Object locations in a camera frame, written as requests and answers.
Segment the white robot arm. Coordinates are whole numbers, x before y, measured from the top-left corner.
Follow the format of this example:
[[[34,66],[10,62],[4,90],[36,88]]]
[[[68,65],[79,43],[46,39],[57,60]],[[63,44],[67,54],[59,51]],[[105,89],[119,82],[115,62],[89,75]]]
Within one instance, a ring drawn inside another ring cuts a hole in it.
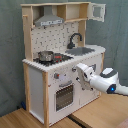
[[[79,63],[76,69],[78,72],[77,80],[83,89],[96,89],[107,94],[128,96],[128,87],[119,83],[118,72],[113,68],[106,68],[99,75],[96,74],[94,66],[83,63]]]

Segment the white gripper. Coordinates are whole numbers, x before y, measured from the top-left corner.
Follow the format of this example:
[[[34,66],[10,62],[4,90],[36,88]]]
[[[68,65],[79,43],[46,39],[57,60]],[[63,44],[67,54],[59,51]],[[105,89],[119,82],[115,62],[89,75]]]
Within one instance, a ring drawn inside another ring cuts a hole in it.
[[[76,65],[76,69],[78,72],[78,76],[79,76],[82,89],[90,90],[91,89],[90,80],[91,80],[91,76],[94,74],[93,68],[83,63],[79,63]]]

